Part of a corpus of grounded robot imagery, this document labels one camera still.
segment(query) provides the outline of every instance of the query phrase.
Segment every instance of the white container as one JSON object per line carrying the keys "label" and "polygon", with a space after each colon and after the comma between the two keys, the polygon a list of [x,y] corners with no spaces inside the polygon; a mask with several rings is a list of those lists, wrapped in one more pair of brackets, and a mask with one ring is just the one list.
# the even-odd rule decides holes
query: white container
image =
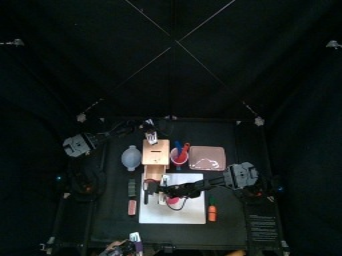
{"label": "white container", "polygon": [[125,149],[125,151],[122,152],[121,163],[126,167],[126,170],[129,172],[134,171],[134,168],[140,165],[141,153],[136,149],[134,145],[130,145],[128,149]]}

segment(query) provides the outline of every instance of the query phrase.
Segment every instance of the black table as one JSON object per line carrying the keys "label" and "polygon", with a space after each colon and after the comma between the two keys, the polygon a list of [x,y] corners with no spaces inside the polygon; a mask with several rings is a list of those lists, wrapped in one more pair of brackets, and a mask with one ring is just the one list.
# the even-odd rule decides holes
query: black table
{"label": "black table", "polygon": [[[112,138],[106,144],[104,172],[106,186],[96,202],[92,218],[89,247],[98,247],[113,240],[138,232],[144,246],[157,245],[177,249],[231,250],[261,248],[280,250],[280,224],[276,202],[264,199],[261,204],[243,203],[227,189],[203,192],[205,206],[208,195],[213,195],[217,207],[217,221],[205,224],[138,224],[138,202],[134,217],[126,215],[126,184],[134,178],[141,181],[142,166],[133,173],[121,164],[120,157],[129,145],[141,151],[141,133]],[[166,123],[158,139],[168,139],[172,147],[174,140],[189,142],[192,146],[223,147],[227,165],[249,162],[260,175],[271,176],[263,128],[253,122],[176,120]],[[169,165],[166,172],[174,172]],[[195,172],[188,166],[181,172]],[[204,178],[217,177],[219,172],[203,171]]]}

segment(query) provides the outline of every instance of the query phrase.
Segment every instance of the black wall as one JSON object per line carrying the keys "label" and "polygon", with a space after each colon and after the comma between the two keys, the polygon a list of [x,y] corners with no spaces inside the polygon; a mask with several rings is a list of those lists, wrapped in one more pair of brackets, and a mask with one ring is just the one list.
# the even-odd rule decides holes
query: black wall
{"label": "black wall", "polygon": [[1,250],[49,237],[61,142],[84,128],[76,115],[104,99],[88,123],[105,115],[253,118],[248,105],[265,119],[285,184],[289,247],[337,255],[342,49],[324,46],[342,42],[339,1],[0,6],[0,42],[25,42],[0,45]]}

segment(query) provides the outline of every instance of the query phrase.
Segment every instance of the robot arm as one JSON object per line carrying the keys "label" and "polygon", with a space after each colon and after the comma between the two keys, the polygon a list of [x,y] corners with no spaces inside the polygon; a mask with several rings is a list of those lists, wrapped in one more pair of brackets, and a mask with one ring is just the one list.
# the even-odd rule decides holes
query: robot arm
{"label": "robot arm", "polygon": [[221,176],[213,179],[203,179],[192,183],[165,186],[158,185],[156,193],[162,192],[166,197],[196,198],[201,191],[217,186],[224,186],[232,190],[252,186],[257,181],[257,171],[251,163],[229,165]]}

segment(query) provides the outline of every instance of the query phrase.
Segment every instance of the blue object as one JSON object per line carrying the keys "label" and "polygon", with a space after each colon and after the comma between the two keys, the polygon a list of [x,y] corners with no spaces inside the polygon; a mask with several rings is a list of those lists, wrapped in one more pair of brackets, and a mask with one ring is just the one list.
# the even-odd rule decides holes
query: blue object
{"label": "blue object", "polygon": [[180,153],[181,153],[181,144],[180,142],[176,140],[174,141],[174,147],[176,147],[176,151],[177,151],[177,156],[180,156]]}

